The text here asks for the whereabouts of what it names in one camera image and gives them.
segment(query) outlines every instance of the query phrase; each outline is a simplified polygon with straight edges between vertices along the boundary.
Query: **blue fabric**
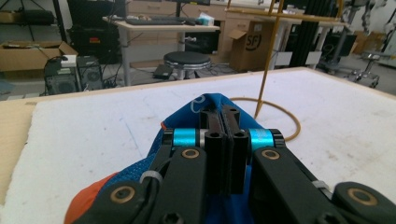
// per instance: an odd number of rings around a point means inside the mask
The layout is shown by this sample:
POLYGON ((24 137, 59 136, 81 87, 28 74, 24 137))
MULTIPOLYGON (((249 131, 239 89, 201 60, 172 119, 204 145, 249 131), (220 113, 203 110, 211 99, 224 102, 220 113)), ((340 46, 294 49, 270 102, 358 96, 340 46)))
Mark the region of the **blue fabric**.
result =
MULTIPOLYGON (((181 107, 177 112, 163 121, 166 128, 199 128, 199 111, 208 105, 214 105, 221 110, 222 105, 232 105, 240 111, 240 128, 241 129, 261 129, 262 126, 254 120, 244 110, 235 105, 230 99, 219 94, 204 94, 192 100, 190 103, 181 107)), ((160 149, 163 137, 163 129, 158 134, 151 146, 148 156, 137 163, 125 168, 117 175, 113 176, 103 186, 103 189, 122 180, 138 181, 140 176, 147 171, 155 158, 157 151, 160 149)), ((209 195, 207 196, 206 223, 254 223, 253 218, 248 210, 248 190, 250 183, 251 167, 247 167, 245 190, 242 195, 231 195, 230 197, 209 195)))

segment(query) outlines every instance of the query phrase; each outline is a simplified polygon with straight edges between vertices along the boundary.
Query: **black stool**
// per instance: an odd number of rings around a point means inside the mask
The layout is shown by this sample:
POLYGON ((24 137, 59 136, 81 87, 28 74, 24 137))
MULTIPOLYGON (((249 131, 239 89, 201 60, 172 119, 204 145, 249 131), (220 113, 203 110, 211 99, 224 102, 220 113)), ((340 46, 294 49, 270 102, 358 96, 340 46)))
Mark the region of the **black stool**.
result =
POLYGON ((189 72, 194 71, 195 77, 199 77, 196 70, 209 68, 210 57, 202 53, 190 51, 175 51, 163 56, 165 65, 177 70, 177 79, 189 79, 189 72))
POLYGON ((371 72, 374 62, 378 61, 381 58, 390 58, 390 54, 385 54, 383 52, 366 50, 361 55, 363 59, 368 59, 369 63, 364 71, 352 71, 352 76, 354 76, 354 81, 359 82, 362 78, 370 78, 372 79, 372 83, 370 84, 371 88, 375 88, 378 85, 379 76, 375 75, 371 72))

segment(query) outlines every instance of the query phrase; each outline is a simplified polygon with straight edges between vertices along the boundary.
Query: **thin rod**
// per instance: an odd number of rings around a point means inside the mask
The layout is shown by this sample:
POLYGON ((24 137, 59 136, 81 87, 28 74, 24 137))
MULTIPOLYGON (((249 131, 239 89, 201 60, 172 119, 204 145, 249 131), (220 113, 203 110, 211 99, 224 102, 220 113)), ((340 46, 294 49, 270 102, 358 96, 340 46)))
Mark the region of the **thin rod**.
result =
POLYGON ((226 10, 227 10, 228 8, 230 8, 230 5, 231 5, 231 0, 228 0, 228 4, 227 4, 227 7, 226 7, 226 10))
POLYGON ((275 3, 275 1, 271 1, 270 11, 268 12, 269 15, 272 15, 272 11, 274 9, 274 3, 275 3))
MULTIPOLYGON (((280 2, 279 2, 279 8, 277 9, 278 13, 280 11, 282 11, 283 1, 284 0, 280 0, 280 2)), ((257 116, 259 116, 259 112, 260 112, 260 110, 262 108, 262 93, 264 92, 265 81, 266 81, 267 76, 268 76, 268 69, 269 69, 271 58, 272 58, 272 54, 273 54, 273 51, 274 51, 274 44, 275 44, 277 29, 279 27, 279 20, 280 20, 280 18, 276 17, 274 29, 273 29, 273 32, 271 34, 270 47, 268 49, 267 58, 265 59, 265 70, 264 70, 264 75, 262 76, 262 86, 260 87, 260 94, 259 94, 259 98, 258 98, 258 101, 257 101, 256 112, 254 113, 254 119, 256 119, 257 116)))
POLYGON ((269 17, 280 17, 287 19, 295 19, 302 21, 340 21, 339 18, 334 17, 321 17, 321 16, 313 16, 313 15, 300 15, 300 14, 285 14, 285 13, 272 13, 270 14, 268 11, 262 11, 257 9, 237 9, 234 7, 228 8, 228 12, 238 12, 238 13, 246 13, 253 15, 261 15, 261 16, 269 16, 269 17))
POLYGON ((9 2, 10 0, 7 0, 3 5, 0 6, 0 9, 3 9, 3 7, 9 2))
POLYGON ((344 6, 344 3, 343 3, 343 0, 338 0, 338 12, 337 12, 337 18, 341 18, 341 16, 342 16, 342 14, 343 14, 343 6, 344 6))

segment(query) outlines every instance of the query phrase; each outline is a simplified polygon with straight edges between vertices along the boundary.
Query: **white cable tie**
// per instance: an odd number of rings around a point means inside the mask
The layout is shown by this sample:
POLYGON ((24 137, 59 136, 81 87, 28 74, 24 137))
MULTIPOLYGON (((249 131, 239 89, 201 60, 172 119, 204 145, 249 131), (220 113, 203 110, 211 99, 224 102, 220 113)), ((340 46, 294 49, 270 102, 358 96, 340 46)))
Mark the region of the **white cable tie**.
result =
POLYGON ((317 189, 329 189, 329 186, 323 180, 314 180, 312 184, 317 189))
POLYGON ((144 180, 146 177, 156 178, 156 179, 158 180, 158 182, 160 182, 160 185, 161 185, 161 183, 163 182, 163 176, 162 176, 160 173, 158 173, 157 171, 147 170, 146 172, 144 172, 144 173, 140 176, 139 182, 140 182, 140 183, 143 183, 143 180, 144 180))

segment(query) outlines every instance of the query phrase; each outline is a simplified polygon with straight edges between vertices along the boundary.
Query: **white table surface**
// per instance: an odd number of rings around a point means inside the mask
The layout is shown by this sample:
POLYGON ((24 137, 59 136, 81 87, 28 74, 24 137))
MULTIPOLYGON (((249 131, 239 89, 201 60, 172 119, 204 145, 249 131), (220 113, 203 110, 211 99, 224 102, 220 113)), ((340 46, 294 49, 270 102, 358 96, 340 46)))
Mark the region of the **white table surface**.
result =
MULTIPOLYGON (((262 73, 192 79, 40 102, 1 223, 60 223, 82 188, 145 157, 160 122, 203 93, 257 97, 262 73)), ((396 98, 309 69, 270 72, 263 99, 302 124, 288 148, 331 189, 356 181, 396 202, 396 98)), ((237 102, 253 115, 255 104, 237 102)), ((264 106, 258 122, 294 131, 264 106)))

